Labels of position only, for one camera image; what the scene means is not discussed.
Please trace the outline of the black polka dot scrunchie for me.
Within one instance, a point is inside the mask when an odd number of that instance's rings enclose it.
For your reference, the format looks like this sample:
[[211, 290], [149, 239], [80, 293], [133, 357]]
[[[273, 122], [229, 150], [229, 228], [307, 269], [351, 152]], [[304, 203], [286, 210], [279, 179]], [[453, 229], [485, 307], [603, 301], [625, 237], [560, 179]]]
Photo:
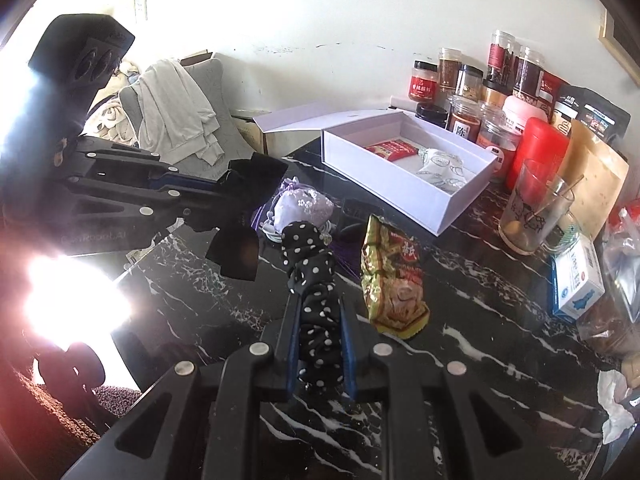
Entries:
[[298, 378], [309, 389], [335, 387], [343, 381], [343, 351], [334, 255], [316, 226], [294, 221], [282, 232], [281, 256], [300, 305]]

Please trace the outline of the red snack packet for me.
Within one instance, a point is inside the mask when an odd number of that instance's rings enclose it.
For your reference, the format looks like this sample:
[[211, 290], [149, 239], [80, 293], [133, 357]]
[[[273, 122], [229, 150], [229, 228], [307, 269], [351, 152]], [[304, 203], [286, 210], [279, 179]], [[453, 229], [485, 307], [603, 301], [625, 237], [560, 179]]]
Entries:
[[415, 146], [401, 139], [371, 144], [366, 147], [366, 150], [389, 162], [397, 162], [404, 158], [416, 156], [419, 153]]

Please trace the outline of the white leaf-print sachet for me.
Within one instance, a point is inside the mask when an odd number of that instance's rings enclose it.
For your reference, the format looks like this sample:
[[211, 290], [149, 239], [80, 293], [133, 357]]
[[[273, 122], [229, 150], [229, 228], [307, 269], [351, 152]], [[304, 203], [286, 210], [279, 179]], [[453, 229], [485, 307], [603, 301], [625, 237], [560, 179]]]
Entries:
[[435, 188], [454, 194], [468, 183], [459, 156], [438, 148], [420, 148], [418, 154], [422, 167], [416, 174]]

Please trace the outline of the light grey garment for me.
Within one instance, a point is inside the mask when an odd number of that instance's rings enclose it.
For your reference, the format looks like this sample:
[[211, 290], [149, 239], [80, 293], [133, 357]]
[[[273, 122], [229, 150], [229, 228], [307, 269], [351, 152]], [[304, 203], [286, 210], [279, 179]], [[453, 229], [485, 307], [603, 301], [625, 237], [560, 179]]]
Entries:
[[142, 148], [169, 165], [195, 156], [213, 166], [224, 156], [219, 128], [213, 105], [186, 69], [163, 60], [99, 104], [84, 133]]

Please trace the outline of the grey leaf-print chair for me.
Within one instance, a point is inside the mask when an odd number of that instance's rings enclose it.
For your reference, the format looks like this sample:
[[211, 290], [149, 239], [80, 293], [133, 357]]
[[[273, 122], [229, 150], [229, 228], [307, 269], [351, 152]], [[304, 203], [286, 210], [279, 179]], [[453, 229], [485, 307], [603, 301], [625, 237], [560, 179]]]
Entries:
[[235, 159], [254, 154], [222, 94], [216, 58], [183, 67], [163, 60], [119, 91], [137, 144], [191, 176], [219, 178]]

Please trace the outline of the dark purple tassel pouch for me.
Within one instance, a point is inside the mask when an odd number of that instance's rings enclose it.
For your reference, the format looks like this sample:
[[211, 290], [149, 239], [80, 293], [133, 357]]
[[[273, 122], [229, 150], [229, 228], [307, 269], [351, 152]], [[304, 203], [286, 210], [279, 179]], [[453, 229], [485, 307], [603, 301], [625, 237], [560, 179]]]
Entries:
[[360, 250], [371, 211], [362, 200], [345, 198], [331, 217], [330, 248], [341, 265], [354, 272], [360, 266]]

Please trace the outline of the white blue medicine box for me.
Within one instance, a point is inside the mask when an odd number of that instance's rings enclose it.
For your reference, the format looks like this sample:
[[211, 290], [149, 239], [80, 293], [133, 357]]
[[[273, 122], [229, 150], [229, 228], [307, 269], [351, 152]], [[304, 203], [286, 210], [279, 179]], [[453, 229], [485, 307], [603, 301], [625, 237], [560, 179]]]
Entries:
[[567, 323], [575, 323], [605, 293], [599, 260], [590, 238], [579, 234], [572, 247], [552, 258], [551, 267], [551, 313]]

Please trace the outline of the glass mug with stick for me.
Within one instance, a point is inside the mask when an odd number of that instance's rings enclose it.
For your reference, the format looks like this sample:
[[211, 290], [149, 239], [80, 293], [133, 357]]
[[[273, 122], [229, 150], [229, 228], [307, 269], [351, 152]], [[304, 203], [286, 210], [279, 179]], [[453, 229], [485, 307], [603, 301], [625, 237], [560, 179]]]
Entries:
[[549, 164], [526, 159], [498, 223], [506, 246], [520, 255], [533, 255], [570, 211], [574, 188], [583, 178], [581, 174], [567, 182]]

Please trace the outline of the chili paste jar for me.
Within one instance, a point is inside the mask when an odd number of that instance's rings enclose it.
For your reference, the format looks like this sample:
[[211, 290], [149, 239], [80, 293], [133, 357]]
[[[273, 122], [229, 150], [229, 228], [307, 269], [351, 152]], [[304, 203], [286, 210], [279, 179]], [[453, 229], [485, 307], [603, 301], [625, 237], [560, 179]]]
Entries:
[[463, 96], [451, 98], [446, 127], [448, 131], [475, 143], [481, 124], [480, 104]]

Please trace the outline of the brown spice jar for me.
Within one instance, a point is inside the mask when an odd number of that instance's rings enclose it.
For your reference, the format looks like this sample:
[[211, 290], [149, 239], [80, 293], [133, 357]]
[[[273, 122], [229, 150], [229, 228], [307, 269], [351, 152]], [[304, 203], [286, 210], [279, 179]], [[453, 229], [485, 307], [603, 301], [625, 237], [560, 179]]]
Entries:
[[442, 91], [454, 91], [458, 81], [462, 52], [441, 48], [438, 55], [438, 84]]

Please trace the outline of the black-lid nut jar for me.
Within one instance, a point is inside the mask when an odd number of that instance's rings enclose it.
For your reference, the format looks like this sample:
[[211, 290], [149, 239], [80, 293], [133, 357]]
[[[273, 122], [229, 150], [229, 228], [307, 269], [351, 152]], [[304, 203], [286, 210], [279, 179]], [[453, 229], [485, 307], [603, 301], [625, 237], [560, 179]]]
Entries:
[[478, 102], [482, 96], [482, 81], [484, 73], [470, 64], [461, 64], [454, 94], [462, 98]]

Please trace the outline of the red cylindrical canister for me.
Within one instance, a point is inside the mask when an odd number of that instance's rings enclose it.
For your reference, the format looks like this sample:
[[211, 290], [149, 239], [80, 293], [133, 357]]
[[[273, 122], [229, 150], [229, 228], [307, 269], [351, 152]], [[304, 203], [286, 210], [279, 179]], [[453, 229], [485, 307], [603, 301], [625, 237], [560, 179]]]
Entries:
[[506, 174], [506, 188], [512, 191], [527, 159], [549, 166], [553, 172], [562, 164], [570, 138], [548, 122], [531, 117], [525, 124], [521, 142], [515, 152], [514, 159]]

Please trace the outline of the tall red-label jar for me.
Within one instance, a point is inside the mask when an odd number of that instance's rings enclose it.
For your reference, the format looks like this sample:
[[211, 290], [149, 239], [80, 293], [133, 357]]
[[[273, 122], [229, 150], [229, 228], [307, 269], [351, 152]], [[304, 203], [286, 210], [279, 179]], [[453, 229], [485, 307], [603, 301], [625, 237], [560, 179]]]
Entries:
[[539, 88], [544, 58], [531, 47], [521, 46], [516, 64], [513, 95], [529, 103], [535, 104]]
[[508, 93], [512, 91], [514, 49], [513, 35], [501, 29], [492, 33], [487, 60], [487, 80], [492, 84], [498, 84]]

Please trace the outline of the pink lidded jar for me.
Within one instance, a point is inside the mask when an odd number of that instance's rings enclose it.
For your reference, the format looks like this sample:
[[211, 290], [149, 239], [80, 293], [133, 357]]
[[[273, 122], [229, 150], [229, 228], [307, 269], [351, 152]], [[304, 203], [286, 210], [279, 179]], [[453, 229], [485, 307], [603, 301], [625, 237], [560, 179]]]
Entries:
[[502, 112], [506, 126], [512, 130], [523, 131], [530, 118], [540, 119], [545, 124], [548, 122], [548, 116], [544, 110], [516, 96], [508, 96], [504, 100]]

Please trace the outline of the purple drawstring pouch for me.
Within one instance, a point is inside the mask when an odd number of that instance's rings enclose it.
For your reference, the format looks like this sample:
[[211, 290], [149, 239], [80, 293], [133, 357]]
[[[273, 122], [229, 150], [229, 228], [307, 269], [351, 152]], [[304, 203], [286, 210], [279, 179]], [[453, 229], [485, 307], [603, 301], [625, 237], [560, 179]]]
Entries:
[[268, 240], [280, 243], [283, 230], [292, 222], [309, 223], [315, 226], [321, 239], [331, 241], [334, 203], [329, 197], [297, 178], [285, 178], [266, 206], [266, 216], [258, 214], [258, 228]]

